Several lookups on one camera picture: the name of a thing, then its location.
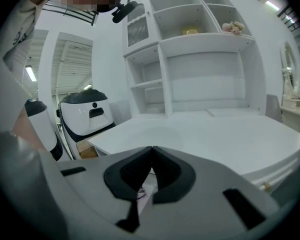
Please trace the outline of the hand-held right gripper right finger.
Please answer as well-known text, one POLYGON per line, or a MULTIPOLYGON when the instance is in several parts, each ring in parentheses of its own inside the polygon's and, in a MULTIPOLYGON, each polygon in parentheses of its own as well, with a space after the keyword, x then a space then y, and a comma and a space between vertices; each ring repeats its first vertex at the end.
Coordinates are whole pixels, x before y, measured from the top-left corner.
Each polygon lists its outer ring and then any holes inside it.
POLYGON ((139 217, 146 240, 237 239, 280 210, 265 191, 218 162, 155 146, 157 191, 139 217))

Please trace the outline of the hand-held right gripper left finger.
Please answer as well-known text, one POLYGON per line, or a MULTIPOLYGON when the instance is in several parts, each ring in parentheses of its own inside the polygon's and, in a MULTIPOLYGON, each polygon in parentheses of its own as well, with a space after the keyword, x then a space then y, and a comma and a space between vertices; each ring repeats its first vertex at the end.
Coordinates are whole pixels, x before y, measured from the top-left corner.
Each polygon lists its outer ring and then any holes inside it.
POLYGON ((53 240, 153 240, 137 200, 152 151, 66 162, 41 153, 40 229, 53 240))

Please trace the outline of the person's left forearm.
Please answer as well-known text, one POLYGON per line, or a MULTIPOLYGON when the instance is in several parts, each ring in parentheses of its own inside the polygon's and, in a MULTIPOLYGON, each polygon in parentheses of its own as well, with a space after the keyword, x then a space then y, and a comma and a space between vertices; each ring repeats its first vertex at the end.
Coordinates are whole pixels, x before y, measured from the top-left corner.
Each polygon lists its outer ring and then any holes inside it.
POLYGON ((29 142, 33 147, 35 147, 37 150, 44 150, 46 151, 46 148, 42 144, 40 138, 38 137, 31 121, 29 120, 27 111, 25 107, 22 108, 20 111, 16 122, 14 124, 14 127, 12 129, 12 132, 18 136, 29 142))

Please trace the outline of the white desk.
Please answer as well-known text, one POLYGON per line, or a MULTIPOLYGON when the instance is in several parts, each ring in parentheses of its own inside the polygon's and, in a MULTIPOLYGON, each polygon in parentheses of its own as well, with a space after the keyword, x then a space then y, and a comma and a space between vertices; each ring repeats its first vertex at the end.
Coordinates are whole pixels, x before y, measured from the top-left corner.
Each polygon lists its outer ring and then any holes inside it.
POLYGON ((300 157, 300 133, 267 116, 244 111, 130 119, 90 142, 101 157, 159 146, 220 163, 240 176, 300 157))

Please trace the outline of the white shelf unit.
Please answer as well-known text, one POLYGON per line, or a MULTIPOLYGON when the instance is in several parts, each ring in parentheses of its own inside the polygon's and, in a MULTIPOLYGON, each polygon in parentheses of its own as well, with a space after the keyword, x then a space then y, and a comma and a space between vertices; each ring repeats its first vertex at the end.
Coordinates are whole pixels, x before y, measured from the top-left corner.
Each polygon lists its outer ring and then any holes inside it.
POLYGON ((163 119, 176 113, 265 113, 260 51, 232 0, 141 0, 149 37, 122 48, 133 118, 163 119), (240 22, 241 35, 223 32, 240 22), (182 35, 196 26, 198 34, 182 35))

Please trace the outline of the brown cardboard box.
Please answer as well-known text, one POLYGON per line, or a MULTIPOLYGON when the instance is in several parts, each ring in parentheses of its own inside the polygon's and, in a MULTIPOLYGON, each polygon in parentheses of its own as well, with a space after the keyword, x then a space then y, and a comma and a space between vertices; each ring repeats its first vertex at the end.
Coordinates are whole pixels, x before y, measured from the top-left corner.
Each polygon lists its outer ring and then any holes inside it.
POLYGON ((76 143, 76 148, 81 159, 90 159, 98 157, 97 151, 87 140, 81 140, 76 143))

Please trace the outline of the grey white swivel chair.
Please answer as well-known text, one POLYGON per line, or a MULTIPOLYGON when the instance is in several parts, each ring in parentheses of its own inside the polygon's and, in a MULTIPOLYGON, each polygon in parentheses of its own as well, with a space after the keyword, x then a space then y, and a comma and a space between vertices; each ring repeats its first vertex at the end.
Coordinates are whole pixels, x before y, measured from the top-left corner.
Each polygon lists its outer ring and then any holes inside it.
POLYGON ((265 116, 271 118, 279 123, 283 123, 282 111, 279 99, 276 95, 266 95, 265 116))

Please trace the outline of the ceiling light tube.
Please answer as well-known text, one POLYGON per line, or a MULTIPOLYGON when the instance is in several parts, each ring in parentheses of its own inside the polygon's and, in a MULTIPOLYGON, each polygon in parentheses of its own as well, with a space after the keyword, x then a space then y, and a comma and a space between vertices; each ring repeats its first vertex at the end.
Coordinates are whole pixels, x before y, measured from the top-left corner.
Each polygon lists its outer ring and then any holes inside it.
POLYGON ((33 71, 32 67, 30 65, 26 65, 25 66, 25 71, 27 72, 27 75, 28 75, 28 77, 30 78, 30 80, 32 82, 36 82, 37 81, 37 78, 36 78, 36 76, 34 74, 34 71, 33 71))
POLYGON ((266 5, 268 5, 269 7, 271 7, 272 9, 274 9, 276 12, 280 10, 280 8, 278 6, 276 6, 275 4, 273 4, 272 2, 270 2, 269 0, 267 0, 265 2, 266 5))

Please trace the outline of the ribbed glass cabinet door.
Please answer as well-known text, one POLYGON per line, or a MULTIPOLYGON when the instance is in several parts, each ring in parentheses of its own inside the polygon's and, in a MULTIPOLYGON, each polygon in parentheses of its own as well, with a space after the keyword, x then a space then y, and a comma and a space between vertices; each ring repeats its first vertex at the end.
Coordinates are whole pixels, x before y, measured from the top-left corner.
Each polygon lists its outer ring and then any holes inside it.
POLYGON ((141 3, 127 15, 127 44, 130 47, 148 37, 146 10, 144 4, 141 3))

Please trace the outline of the yellow box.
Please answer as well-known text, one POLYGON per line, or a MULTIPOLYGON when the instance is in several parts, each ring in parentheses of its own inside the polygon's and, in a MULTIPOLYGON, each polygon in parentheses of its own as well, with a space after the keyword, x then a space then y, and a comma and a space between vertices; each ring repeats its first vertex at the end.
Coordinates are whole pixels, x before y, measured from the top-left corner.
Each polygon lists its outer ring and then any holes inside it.
POLYGON ((195 35, 200 33, 200 29, 197 26, 187 26, 182 28, 181 33, 183 36, 195 35))

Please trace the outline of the black metal railing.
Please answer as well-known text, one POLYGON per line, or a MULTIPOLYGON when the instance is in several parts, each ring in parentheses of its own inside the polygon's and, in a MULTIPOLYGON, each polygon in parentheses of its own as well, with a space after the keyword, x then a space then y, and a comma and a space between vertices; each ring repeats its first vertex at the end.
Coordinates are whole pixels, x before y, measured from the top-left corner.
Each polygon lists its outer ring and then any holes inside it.
POLYGON ((56 13, 63 17, 76 19, 82 22, 94 26, 98 18, 99 13, 96 11, 82 10, 74 7, 73 5, 67 5, 55 0, 47 0, 42 8, 44 11, 56 13))

